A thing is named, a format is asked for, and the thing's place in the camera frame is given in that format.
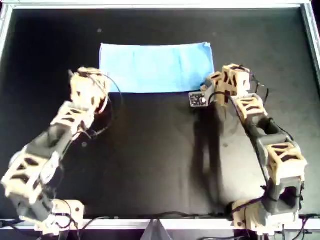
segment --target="black table surface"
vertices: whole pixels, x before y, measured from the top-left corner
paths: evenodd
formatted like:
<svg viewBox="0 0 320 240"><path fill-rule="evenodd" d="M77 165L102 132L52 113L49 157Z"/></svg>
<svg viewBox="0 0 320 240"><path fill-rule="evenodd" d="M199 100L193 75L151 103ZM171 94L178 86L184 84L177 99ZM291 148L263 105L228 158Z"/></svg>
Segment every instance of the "black table surface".
<svg viewBox="0 0 320 240"><path fill-rule="evenodd" d="M309 163L302 211L319 212L320 101L298 9L15 10L0 67L0 176L69 99L68 69L99 66L101 43L199 42L211 43L217 71L243 64L270 88L266 110ZM119 109L119 97L111 100ZM57 197L82 201L86 217L204 214L259 197L249 140L231 115L219 124L215 113L190 111L188 93L124 94L111 128L97 140L82 136L63 159ZM104 124L99 116L93 128ZM14 218L3 187L0 202L0 219Z"/></svg>

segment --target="wire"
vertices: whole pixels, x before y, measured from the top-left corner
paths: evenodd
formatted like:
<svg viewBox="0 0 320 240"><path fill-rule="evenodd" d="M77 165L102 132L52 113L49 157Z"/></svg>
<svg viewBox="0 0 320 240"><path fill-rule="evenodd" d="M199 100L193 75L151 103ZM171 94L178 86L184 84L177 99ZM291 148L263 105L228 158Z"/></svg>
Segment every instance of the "wire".
<svg viewBox="0 0 320 240"><path fill-rule="evenodd" d="M109 77L109 76L106 75L106 74L103 74L103 76L105 76L106 78L108 78L109 80L111 80L111 81L113 82L113 84L115 85L115 87L117 88L117 90L119 91L119 94L120 94L120 97L121 97L121 104L120 104L120 108L119 108L119 111L120 111L120 110L121 110L121 107L122 107L123 104L124 104L123 94L122 94L119 86L117 85L117 83L116 83L111 77ZM103 89L103 87L100 85L100 83L99 83L96 79L94 79L92 76L90 76L90 75L89 75L89 78L100 88L100 90L104 93L105 97L108 98L109 101L111 102L111 100L110 100L110 98L109 98L109 94ZM113 109L113 106L112 106L112 104L111 104L111 116L112 116L112 117L111 117L111 120L110 120L109 124L108 124L106 127L102 128L102 129L100 129L100 130L98 130L98 131L93 131L94 137L97 137L97 136L101 135L101 134L104 133L107 129L109 129L109 128L111 127L112 122L117 118L117 116L114 116L113 111L114 111L114 109Z"/></svg>
<svg viewBox="0 0 320 240"><path fill-rule="evenodd" d="M109 123L107 124L107 126L105 126L104 128L98 130L98 131L94 131L93 130L93 138L96 138L97 136L101 135L103 132L105 132L107 129L109 129L112 126L112 123L115 120L115 115L114 115L114 107L112 105L112 102L110 104L110 109L111 109L111 120L109 121Z"/></svg>
<svg viewBox="0 0 320 240"><path fill-rule="evenodd" d="M237 239L243 239L246 238L246 236L229 236L229 237L203 237L199 240L237 240Z"/></svg>
<svg viewBox="0 0 320 240"><path fill-rule="evenodd" d="M252 204L256 204L256 203L260 202L262 199L263 199L263 196L262 196L262 197L259 197L259 198L255 198L255 199L253 199L253 200L250 200L250 201L248 201L247 203L242 204L242 205L240 205L240 206L237 206L235 209L233 209L233 210L231 211L231 215L234 214L234 213L236 213L236 212L239 212L239 211L240 211L241 209L243 209L243 208L247 208L248 206L250 206L250 205L252 205Z"/></svg>
<svg viewBox="0 0 320 240"><path fill-rule="evenodd" d="M282 127L280 127L280 126L275 122L275 120L274 120L272 117L269 118L269 121L273 121L273 123L274 123L278 128L280 128L283 132L285 132L285 133L290 137L291 141L294 141L294 140L295 140L294 137L293 137L290 133L288 133L286 130L284 130Z"/></svg>
<svg viewBox="0 0 320 240"><path fill-rule="evenodd" d="M20 233L21 235L25 236L25 237L29 237L29 238L35 238L37 236L33 235L33 234L29 234L28 232L23 232L21 229L19 229L18 227L16 227L17 224L22 223L23 221L21 221L20 219L16 219L13 221L5 221L5 220L0 220L1 226L0 229L5 228L5 227L10 227L13 230L15 230L16 232Z"/></svg>
<svg viewBox="0 0 320 240"><path fill-rule="evenodd" d="M86 225L83 226L83 228L81 229L82 233L79 235L79 240L82 240L83 235L84 235L84 230L90 225L92 224L94 221L99 220L99 219L107 219L108 217L106 216L100 216L94 219L91 219Z"/></svg>
<svg viewBox="0 0 320 240"><path fill-rule="evenodd" d="M61 229L66 229L66 228L69 227L68 232L70 232L71 223L73 223L74 227L76 228L77 238L78 238L78 240L80 240L80 232L79 232L79 228L78 228L78 223L77 223L77 222L74 220L74 218L71 216L71 214L72 214L71 206L70 206L70 204L69 204L66 200L63 200L63 199L62 199L61 201L65 202L65 203L68 205L69 210L70 210L70 214L69 214L69 213L55 213L54 215L55 215L55 216L64 216L64 217L69 218L69 223L68 223L67 226L60 226L59 223L56 223L56 225L57 225L59 228L61 228Z"/></svg>
<svg viewBox="0 0 320 240"><path fill-rule="evenodd" d="M264 101L263 101L263 106L266 105L266 102L267 102L267 99L268 99L268 96L269 96L269 88L266 87L265 85L261 84L260 81L258 81L256 79L256 76L254 74L251 74L250 82L255 82L256 83L256 87L255 87L255 91L254 91L256 94L258 93L258 89L259 89L260 86L266 89L266 93L265 93Z"/></svg>
<svg viewBox="0 0 320 240"><path fill-rule="evenodd" d="M320 215L319 214L306 214L302 217L303 217L302 227L301 227L300 231L298 232L298 234L292 240L297 240L301 236L301 234L302 234L302 240L303 240L305 238L305 226L306 226L308 220L313 219L315 217L320 217Z"/></svg>

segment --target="blue towel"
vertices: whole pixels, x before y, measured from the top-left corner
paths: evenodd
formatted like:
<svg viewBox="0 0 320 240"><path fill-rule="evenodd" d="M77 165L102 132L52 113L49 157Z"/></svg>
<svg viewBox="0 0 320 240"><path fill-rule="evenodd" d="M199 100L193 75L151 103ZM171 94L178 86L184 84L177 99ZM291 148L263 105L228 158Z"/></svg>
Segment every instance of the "blue towel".
<svg viewBox="0 0 320 240"><path fill-rule="evenodd" d="M101 44L100 70L123 93L189 92L214 72L210 43L138 46ZM118 92L112 84L111 92Z"/></svg>

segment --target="black cable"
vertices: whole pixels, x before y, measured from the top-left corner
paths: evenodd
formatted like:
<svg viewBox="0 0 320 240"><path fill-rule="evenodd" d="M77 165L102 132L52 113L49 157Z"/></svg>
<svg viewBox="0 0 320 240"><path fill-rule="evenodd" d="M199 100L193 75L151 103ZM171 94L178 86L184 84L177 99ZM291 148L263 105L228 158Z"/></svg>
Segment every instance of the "black cable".
<svg viewBox="0 0 320 240"><path fill-rule="evenodd" d="M250 82L255 82L256 83L256 87L255 87L255 91L254 91L256 94L258 94L258 89L259 89L260 86L266 89L266 93L265 93L264 101L263 101L263 105L265 105L266 102L267 102L268 96L269 96L269 88L266 87L265 85L261 84L260 81L258 81L256 79L256 76L254 74L251 74Z"/></svg>
<svg viewBox="0 0 320 240"><path fill-rule="evenodd" d="M112 126L112 123L115 120L114 107L112 105L112 102L111 102L110 98L109 98L109 101L110 101L110 109L111 109L111 119L110 119L109 123L104 128L102 128L102 129L100 129L98 131L92 130L93 138L96 138L97 136L99 136L100 134L105 132L107 129L109 129Z"/></svg>
<svg viewBox="0 0 320 240"><path fill-rule="evenodd" d="M305 226L306 226L308 220L313 219L315 217L320 217L320 215L319 214L306 214L302 217L303 217L302 227L301 227L300 231L298 232L298 234L292 240L297 240L301 236L301 234L302 234L302 239L304 239L305 238Z"/></svg>
<svg viewBox="0 0 320 240"><path fill-rule="evenodd" d="M233 210L231 211L231 215L234 214L234 213L236 213L236 212L239 212L239 211L240 211L241 209L243 209L243 208L247 208L248 206L250 206L250 205L252 205L252 204L256 204L256 203L260 202L262 199L263 199L263 196L262 196L262 197L259 197L259 198L252 199L252 200L248 201L248 202L245 203L245 204L242 204L242 205L240 205L240 206L237 206L235 209L233 209Z"/></svg>
<svg viewBox="0 0 320 240"><path fill-rule="evenodd" d="M294 137L293 137L290 133L288 133L286 130L284 130L282 127L280 127L280 126L275 122L275 120L274 120L272 117L269 118L269 121L273 121L273 123L274 123L278 128L280 128L283 132L285 132L285 133L290 137L291 141L294 141L294 140L295 140Z"/></svg>
<svg viewBox="0 0 320 240"><path fill-rule="evenodd" d="M5 227L10 227L13 230L15 230L16 232L20 233L21 235L28 237L28 238L36 238L36 235L33 234L29 234L28 232L23 232L21 229L19 229L18 227L16 227L17 224L22 223L23 221L17 219L17 220L13 220L13 221L6 221L6 220L0 220L1 226L0 229L5 228Z"/></svg>
<svg viewBox="0 0 320 240"><path fill-rule="evenodd" d="M84 230L90 225L90 224L92 224L94 221L96 221L96 220L100 220L100 219L108 219L108 217L106 217L106 216L100 216L100 217L96 217L96 218L94 218L94 219L91 219L86 225L84 225L83 226L83 228L81 228L81 234L79 235L79 240L82 240L82 238L83 238L83 235L84 235Z"/></svg>
<svg viewBox="0 0 320 240"><path fill-rule="evenodd" d="M71 223L73 223L74 227L76 228L76 234L77 234L77 238L78 240L80 240L80 232L79 232L79 228L78 228L78 223L74 220L74 218L71 216L72 210L71 210L71 206L70 204L66 201L66 200L61 200L63 202L65 202L70 210L70 214L69 213L55 213L55 216L64 216L64 217L68 217L69 218L69 223L67 226L60 226L58 223L56 223L56 225L61 228L61 229L66 229L69 227L68 233L70 232L70 228L71 228Z"/></svg>
<svg viewBox="0 0 320 240"><path fill-rule="evenodd" d="M120 98L121 98L120 108L119 108L119 110L118 110L118 112L119 112L119 111L121 110L123 104L124 104L123 94L122 94L119 86L116 84L116 82L115 82L111 77L109 77L109 76L106 75L106 74L104 74L104 76L107 77L109 80L111 80L111 81L113 82L113 84L115 85L115 87L117 88L117 90L119 91ZM102 88L102 86L99 84L99 82L98 82L96 79L94 79L93 77L91 77L91 76L89 76L89 78L101 89L101 91L104 93L105 97L108 98L109 101L111 102L111 100L110 100L110 98L109 98L109 94ZM102 129L100 129L100 130L98 130L98 131L93 131L93 132L94 132L94 137L97 137L97 136L101 135L101 134L104 133L107 129L110 128L110 126L112 125L112 122L117 118L117 116L114 116L114 114L112 113L113 111L114 111L114 109L113 109L113 106L112 106L112 104L111 104L111 120L110 120L109 124L108 124L106 127L102 128Z"/></svg>

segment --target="beige plastic bracket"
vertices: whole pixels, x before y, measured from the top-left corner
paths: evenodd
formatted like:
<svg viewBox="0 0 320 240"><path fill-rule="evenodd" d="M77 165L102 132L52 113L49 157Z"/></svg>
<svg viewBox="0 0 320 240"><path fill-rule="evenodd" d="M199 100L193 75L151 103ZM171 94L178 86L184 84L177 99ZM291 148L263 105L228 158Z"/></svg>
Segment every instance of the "beige plastic bracket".
<svg viewBox="0 0 320 240"><path fill-rule="evenodd" d="M80 76L78 72L88 74L90 77ZM99 108L101 101L104 101L99 110L99 113L102 113L108 102L106 94L110 91L110 80L96 68L80 67L78 72L75 72L70 80L71 100L76 106L94 111Z"/></svg>
<svg viewBox="0 0 320 240"><path fill-rule="evenodd" d="M290 177L301 177L305 181L307 160L292 143L272 144L266 149L269 153L268 172L276 185L280 184L280 179Z"/></svg>
<svg viewBox="0 0 320 240"><path fill-rule="evenodd" d="M222 67L222 72L215 72L209 75L207 80L212 81L216 92L223 92L226 95L245 96L250 90L250 70L237 64L230 64ZM215 100L222 106L227 106L229 99L222 94L217 94Z"/></svg>
<svg viewBox="0 0 320 240"><path fill-rule="evenodd" d="M235 103L240 110L241 121L244 123L249 115L253 114L264 114L268 115L267 111L264 108L264 104L261 99L258 99L255 96L238 98L235 100Z"/></svg>
<svg viewBox="0 0 320 240"><path fill-rule="evenodd" d="M75 134L79 131L79 127L81 126L82 122L85 124L86 128L91 127L95 120L94 110L95 109L82 110L75 108L73 102L65 101L50 125L63 124L69 126L71 127L72 133Z"/></svg>
<svg viewBox="0 0 320 240"><path fill-rule="evenodd" d="M233 203L232 209L235 209L248 201L239 200ZM240 211L236 211L233 214L233 224L236 229L239 230L251 230L256 232L259 236L263 234L274 235L276 231L281 231L283 223L292 222L293 214L286 214L279 216L276 221L269 222L266 226L262 225L259 221L259 210L263 208L260 202L251 204L242 208Z"/></svg>
<svg viewBox="0 0 320 240"><path fill-rule="evenodd" d="M5 196L8 197L14 193L29 199L30 204L35 203L43 191L43 186L39 182L34 189L34 185L47 162L48 159L26 154L24 150L19 152L1 180L5 188Z"/></svg>

